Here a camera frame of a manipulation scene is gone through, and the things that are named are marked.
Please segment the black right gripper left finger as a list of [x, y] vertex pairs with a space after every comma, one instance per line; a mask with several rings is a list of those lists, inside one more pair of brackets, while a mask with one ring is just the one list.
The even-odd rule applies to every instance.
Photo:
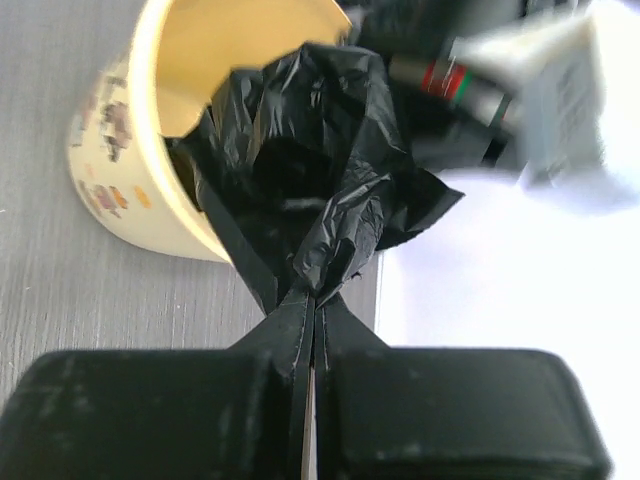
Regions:
[[303, 479], [315, 302], [218, 350], [66, 350], [1, 415], [5, 479]]

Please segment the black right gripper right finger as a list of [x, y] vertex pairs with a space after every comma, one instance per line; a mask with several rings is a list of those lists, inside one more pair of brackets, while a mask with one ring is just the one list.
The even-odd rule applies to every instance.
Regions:
[[322, 479], [605, 479], [610, 457], [558, 356], [386, 345], [340, 297], [315, 314]]

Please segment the black trash bag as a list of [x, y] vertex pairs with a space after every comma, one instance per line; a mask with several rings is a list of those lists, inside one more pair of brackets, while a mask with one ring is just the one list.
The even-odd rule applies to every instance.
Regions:
[[165, 144], [264, 312], [294, 286], [327, 301], [461, 198], [414, 160], [382, 58], [355, 46], [307, 43], [233, 70]]

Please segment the yellow capybara trash bin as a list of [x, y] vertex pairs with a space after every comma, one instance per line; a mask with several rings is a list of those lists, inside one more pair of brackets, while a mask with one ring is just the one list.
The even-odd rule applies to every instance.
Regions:
[[70, 125], [79, 197], [110, 233], [145, 250], [227, 262], [165, 147], [187, 134], [235, 67], [261, 67], [307, 41], [336, 43], [333, 1], [149, 1], [130, 47], [99, 75]]

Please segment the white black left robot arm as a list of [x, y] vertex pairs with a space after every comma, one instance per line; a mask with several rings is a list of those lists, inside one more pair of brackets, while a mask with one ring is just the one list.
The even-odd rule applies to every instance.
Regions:
[[452, 50], [460, 37], [525, 15], [522, 1], [342, 1], [351, 43], [379, 54], [415, 159], [438, 171], [513, 167], [502, 125], [507, 91]]

